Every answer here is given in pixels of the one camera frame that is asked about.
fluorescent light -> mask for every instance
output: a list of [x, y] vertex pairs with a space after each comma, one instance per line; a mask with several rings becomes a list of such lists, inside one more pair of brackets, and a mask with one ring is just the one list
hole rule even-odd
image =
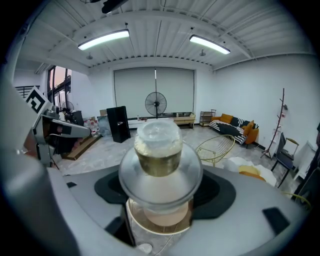
[[105, 34], [96, 38], [93, 38], [87, 42], [79, 44], [78, 48], [82, 51], [89, 49], [93, 46], [99, 45], [101, 43], [105, 43], [111, 40], [119, 39], [119, 38], [127, 38], [129, 37], [129, 30], [124, 29], [120, 31], [115, 31], [109, 34]]
[[203, 46], [206, 46], [206, 47], [209, 47], [211, 49], [214, 49], [220, 53], [223, 53], [223, 54], [229, 54], [230, 53], [230, 50], [227, 49], [227, 48], [224, 48], [223, 46], [215, 43], [215, 42], [212, 42], [208, 39], [205, 39], [203, 37], [200, 37], [200, 36], [197, 36], [197, 35], [192, 35], [190, 37], [190, 42], [193, 42], [193, 43], [197, 43], [199, 45], [203, 45]]

black chair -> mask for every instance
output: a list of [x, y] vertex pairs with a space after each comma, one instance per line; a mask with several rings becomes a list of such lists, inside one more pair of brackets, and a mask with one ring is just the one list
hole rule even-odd
[[280, 136], [280, 142], [279, 142], [279, 146], [278, 146], [278, 149], [276, 151], [276, 155], [275, 155], [275, 158], [276, 158], [276, 162], [274, 164], [274, 166], [272, 167], [271, 171], [273, 172], [276, 165], [279, 163], [281, 164], [283, 167], [286, 168], [286, 173], [285, 175], [283, 176], [281, 182], [280, 182], [280, 185], [278, 186], [278, 188], [282, 185], [282, 183], [284, 182], [284, 180], [286, 179], [289, 171], [293, 168], [294, 166], [294, 162], [293, 162], [293, 156], [288, 156], [287, 154], [285, 154], [283, 151], [284, 147], [285, 147], [285, 144], [286, 144], [286, 137], [284, 136], [284, 133], [282, 132], [281, 133], [281, 136]]

tiled floor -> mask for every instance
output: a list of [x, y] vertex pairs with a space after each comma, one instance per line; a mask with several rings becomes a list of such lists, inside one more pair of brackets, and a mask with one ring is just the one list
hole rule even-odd
[[[209, 127], [201, 127], [198, 125], [196, 125], [194, 129], [183, 126], [181, 127], [181, 132], [183, 140], [194, 149], [202, 142], [220, 135]], [[102, 137], [76, 161], [62, 159], [57, 164], [64, 175], [87, 173], [118, 165], [126, 151], [133, 147], [135, 135], [136, 131], [132, 130], [131, 138], [123, 143], [114, 142], [112, 137]], [[247, 149], [245, 146], [235, 143], [232, 150], [224, 158], [240, 157], [253, 162], [255, 165], [262, 165], [265, 168], [271, 169], [275, 160], [271, 160], [267, 156], [260, 158], [261, 154], [262, 150], [260, 148], [255, 148], [254, 145], [249, 145], [249, 149]], [[216, 167], [223, 168], [224, 161], [225, 159], [222, 159], [216, 164]], [[279, 183], [285, 174], [285, 169], [278, 164], [274, 169], [273, 174]], [[290, 173], [280, 189], [292, 193], [298, 184], [299, 182], [297, 180], [293, 180], [293, 173]]]
[[[220, 134], [210, 129], [209, 127], [195, 126], [194, 129], [188, 127], [181, 128], [183, 140], [194, 149], [197, 148], [202, 142], [219, 136]], [[63, 159], [57, 165], [59, 166], [62, 174], [74, 175], [86, 172], [92, 172], [103, 168], [111, 167], [120, 164], [122, 157], [126, 151], [133, 147], [134, 136], [136, 131], [131, 131], [131, 138], [123, 143], [114, 142], [112, 137], [102, 137], [92, 147], [90, 147], [78, 160], [71, 161]], [[247, 161], [251, 161], [254, 165], [262, 165], [267, 169], [271, 169], [275, 163], [274, 159], [262, 155], [260, 148], [255, 148], [253, 145], [247, 149], [235, 143], [232, 150], [224, 157], [240, 157]], [[223, 168], [225, 159], [222, 159], [216, 164], [216, 167]], [[278, 164], [273, 171], [277, 179], [277, 186], [285, 174], [285, 169]], [[293, 173], [290, 173], [280, 187], [281, 191], [293, 193], [299, 185], [298, 180], [293, 180]], [[176, 235], [157, 235], [145, 231], [139, 227], [134, 221], [130, 220], [132, 233], [134, 235], [137, 245], [149, 243], [152, 245], [151, 255], [161, 255], [166, 249], [178, 241], [184, 233]]]

jar lid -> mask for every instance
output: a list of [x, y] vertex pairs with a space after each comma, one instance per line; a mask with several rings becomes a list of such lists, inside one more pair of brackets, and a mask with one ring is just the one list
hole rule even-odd
[[202, 174], [201, 161], [182, 142], [178, 126], [160, 120], [138, 128], [134, 147], [120, 163], [119, 181], [138, 204], [151, 211], [162, 211], [190, 200]]

white cabinet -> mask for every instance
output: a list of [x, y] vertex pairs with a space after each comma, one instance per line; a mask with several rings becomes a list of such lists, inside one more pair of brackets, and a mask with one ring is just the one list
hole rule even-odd
[[281, 137], [281, 133], [282, 133], [281, 127], [279, 127], [277, 131], [276, 131], [276, 129], [272, 130], [272, 137], [270, 138], [269, 143], [271, 143], [271, 140], [272, 140], [275, 132], [276, 132], [276, 135], [275, 135], [274, 140], [272, 141], [272, 144], [271, 144], [270, 149], [269, 149], [271, 159], [274, 157], [274, 154], [277, 153], [277, 149], [278, 149], [278, 146], [279, 146], [280, 137]]
[[307, 141], [302, 149], [294, 156], [293, 165], [296, 168], [299, 168], [299, 171], [294, 176], [293, 180], [296, 180], [298, 176], [302, 177], [303, 179], [306, 177], [307, 171], [311, 161], [315, 157], [316, 151], [316, 144], [312, 144], [310, 141]]

